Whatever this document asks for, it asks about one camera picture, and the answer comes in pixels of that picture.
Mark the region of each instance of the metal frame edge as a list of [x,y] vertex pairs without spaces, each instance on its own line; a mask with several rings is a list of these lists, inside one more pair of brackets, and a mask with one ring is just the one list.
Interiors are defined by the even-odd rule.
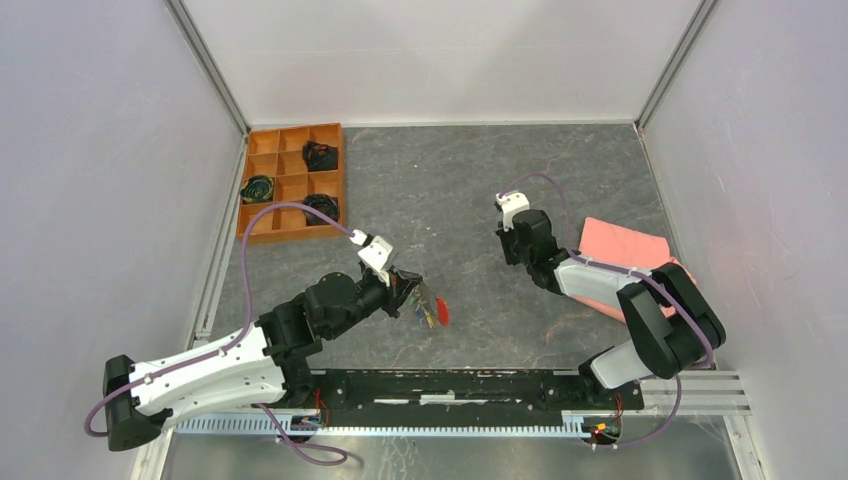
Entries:
[[139,448],[130,480],[160,480],[162,478],[173,436],[174,429],[169,428],[159,438]]
[[197,63],[200,64],[200,68],[206,73],[206,77],[215,89],[215,93],[218,94],[218,97],[224,104],[224,108],[226,108],[227,114],[230,116],[233,124],[242,135],[248,134],[250,132],[250,124],[244,117],[241,108],[239,108],[238,102],[227,86],[227,82],[224,81],[224,76],[218,69],[218,65],[215,63],[209,47],[206,46],[206,42],[200,35],[197,25],[191,18],[188,7],[186,7],[183,0],[164,0],[164,2],[174,17],[177,27],[179,27],[183,37],[185,37],[186,43],[188,43],[192,53],[194,53]]
[[660,200],[660,206],[662,207],[663,213],[665,213],[665,221],[668,226],[668,234],[671,237],[671,247],[674,256],[677,257],[683,264],[686,264],[686,259],[684,258],[683,252],[680,250],[680,235],[677,233],[677,225],[674,223],[674,218],[671,216],[671,210],[668,209],[668,202],[666,198],[665,188],[660,183],[660,179],[657,178],[657,172],[654,170],[654,164],[651,162],[651,155],[648,153],[648,145],[645,142],[645,132],[639,128],[639,125],[634,123],[633,128],[636,130],[636,136],[639,137],[639,144],[642,146],[642,154],[645,155],[645,162],[648,164],[648,170],[651,172],[651,178],[654,181],[654,187],[657,189],[657,196]]
[[725,416],[724,425],[736,457],[736,465],[742,480],[767,480],[770,478],[758,448],[757,429],[752,417]]
[[671,57],[669,57],[665,68],[660,74],[660,78],[654,85],[653,90],[651,90],[651,94],[648,95],[648,100],[645,102],[645,106],[642,107],[642,111],[639,112],[639,116],[636,117],[637,128],[645,128],[651,120],[651,117],[657,110],[657,106],[662,101],[669,86],[677,76],[680,66],[686,60],[686,57],[689,56],[689,51],[691,50],[692,45],[695,40],[697,40],[698,35],[700,35],[701,30],[707,20],[709,20],[710,15],[713,13],[715,6],[718,3],[719,0],[701,0],[701,3],[698,4],[698,8],[695,9],[692,19],[689,20],[689,24],[683,31],[683,35],[680,37],[680,40],[677,42],[677,46],[674,47],[674,51],[671,53]]
[[218,236],[215,240],[215,250],[209,263],[203,293],[195,315],[194,335],[192,341],[205,341],[212,334],[212,326],[218,311],[218,301],[224,288],[224,277],[230,264],[230,254],[235,243],[236,223],[238,222],[238,199],[241,187],[241,174],[247,151],[246,138],[242,141],[239,158],[233,172],[230,191],[227,194],[221,223],[218,226]]
[[276,130],[278,128],[298,127],[302,125],[341,122],[343,128],[394,128],[394,127],[475,127],[475,126],[513,126],[513,125],[631,125],[633,117],[611,116],[601,118],[467,118],[459,120],[446,119],[394,119],[394,120],[357,120],[357,119],[327,119],[327,118],[292,118],[290,123],[257,122],[252,130]]

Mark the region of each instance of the red object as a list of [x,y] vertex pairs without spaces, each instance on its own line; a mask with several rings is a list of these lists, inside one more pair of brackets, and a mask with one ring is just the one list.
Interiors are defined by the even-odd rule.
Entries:
[[450,323],[450,312],[448,306],[441,298],[436,298],[436,305],[439,307],[439,323],[446,326]]

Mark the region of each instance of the silver metal floor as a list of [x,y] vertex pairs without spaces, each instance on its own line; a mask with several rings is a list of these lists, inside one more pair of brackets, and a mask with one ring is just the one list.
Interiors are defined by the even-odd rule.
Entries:
[[[659,420],[628,417],[624,436],[640,436]],[[720,417],[678,418],[661,436],[618,451],[592,452],[580,440],[545,438],[332,437],[343,448],[339,467],[317,467],[273,438],[176,435],[163,479],[259,480],[734,480],[739,479]]]

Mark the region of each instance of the black robot arm segment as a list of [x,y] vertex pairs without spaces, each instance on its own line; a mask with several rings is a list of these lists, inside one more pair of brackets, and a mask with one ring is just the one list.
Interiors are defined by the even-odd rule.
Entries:
[[[651,277],[683,305],[713,349],[724,343],[724,326],[680,265],[666,263]],[[706,354],[680,313],[666,317],[659,305],[669,303],[645,282],[630,283],[617,295],[636,352],[654,375],[670,379]]]
[[545,212],[535,209],[518,212],[512,217],[512,228],[505,228],[504,222],[500,222],[496,234],[507,265],[524,265],[539,288],[562,295],[555,272],[568,253],[557,245],[551,220]]
[[422,277],[390,268],[389,285],[362,266],[362,279],[342,273],[325,275],[292,300],[259,317],[256,326],[268,340],[263,353],[274,360],[286,378],[283,403],[302,404],[315,387],[306,357],[323,349],[321,340],[333,340],[377,310],[392,317]]

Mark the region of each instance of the gray marble floor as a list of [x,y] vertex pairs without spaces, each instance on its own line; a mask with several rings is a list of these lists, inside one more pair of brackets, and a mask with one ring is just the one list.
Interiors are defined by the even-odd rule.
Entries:
[[[576,247],[583,219],[668,237],[665,213],[642,149],[626,125],[470,126],[346,129],[348,225],[388,238],[399,268],[423,272],[448,303],[451,325],[430,329],[411,311],[379,312],[324,351],[315,368],[576,367],[624,341],[626,327],[533,285],[504,263],[494,231],[494,194],[542,170],[566,187],[571,228],[556,192],[541,179],[522,186]],[[244,321],[240,244],[225,279],[213,338]],[[358,278],[345,238],[248,249],[257,313],[289,300],[322,275]]]

